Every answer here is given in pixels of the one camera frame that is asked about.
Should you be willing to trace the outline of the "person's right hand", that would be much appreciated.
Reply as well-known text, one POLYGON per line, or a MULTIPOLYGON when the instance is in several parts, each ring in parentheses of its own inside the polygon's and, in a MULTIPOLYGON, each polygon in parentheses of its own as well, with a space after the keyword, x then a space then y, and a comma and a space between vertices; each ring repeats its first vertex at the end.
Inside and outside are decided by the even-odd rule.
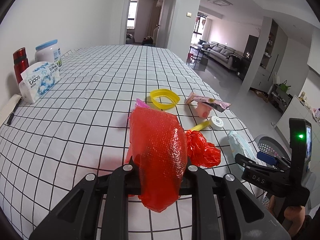
POLYGON ((298 233, 304 223, 305 207, 289 206, 284 211, 284 217, 292 223, 288 229, 288 233, 291 237, 293 237, 298 233))

